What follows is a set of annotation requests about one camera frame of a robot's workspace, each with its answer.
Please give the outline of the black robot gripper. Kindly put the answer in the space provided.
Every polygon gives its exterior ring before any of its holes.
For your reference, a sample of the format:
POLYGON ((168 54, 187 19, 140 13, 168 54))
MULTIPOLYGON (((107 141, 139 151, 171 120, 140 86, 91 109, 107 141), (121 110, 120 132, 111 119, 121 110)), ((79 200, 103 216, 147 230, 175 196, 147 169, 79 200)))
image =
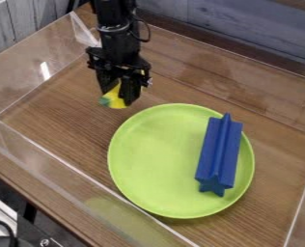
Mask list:
POLYGON ((140 96, 140 87, 148 85, 151 65, 140 57, 137 25, 129 23, 117 28, 97 26, 100 47, 89 46, 88 68, 95 71, 97 85, 107 94, 119 84, 119 98, 129 106, 140 96))

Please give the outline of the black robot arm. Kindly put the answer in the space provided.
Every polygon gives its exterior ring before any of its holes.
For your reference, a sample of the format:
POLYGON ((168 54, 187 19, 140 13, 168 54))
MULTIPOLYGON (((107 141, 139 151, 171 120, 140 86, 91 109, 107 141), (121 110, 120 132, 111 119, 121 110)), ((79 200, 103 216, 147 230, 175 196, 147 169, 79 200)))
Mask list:
POLYGON ((149 63, 140 57, 140 44, 149 42, 139 35, 135 0, 91 0, 96 14, 100 46, 89 46, 88 68, 101 92, 99 103, 109 108, 127 108, 137 100, 143 87, 151 83, 149 63))

